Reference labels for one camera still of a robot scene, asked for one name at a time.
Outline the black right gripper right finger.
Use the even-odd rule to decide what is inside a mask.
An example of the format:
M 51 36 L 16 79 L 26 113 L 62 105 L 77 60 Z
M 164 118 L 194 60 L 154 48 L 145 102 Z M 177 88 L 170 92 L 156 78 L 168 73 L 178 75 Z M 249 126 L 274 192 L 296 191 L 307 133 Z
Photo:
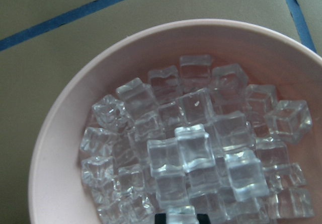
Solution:
M 210 216 L 207 213 L 198 213 L 197 220 L 199 224 L 213 224 Z

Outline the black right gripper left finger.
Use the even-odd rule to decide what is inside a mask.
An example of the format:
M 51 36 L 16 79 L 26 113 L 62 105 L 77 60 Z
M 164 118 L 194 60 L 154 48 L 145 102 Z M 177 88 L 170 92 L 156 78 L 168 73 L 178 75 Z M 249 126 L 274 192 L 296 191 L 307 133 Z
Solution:
M 156 213 L 154 215 L 154 224 L 167 224 L 166 213 Z

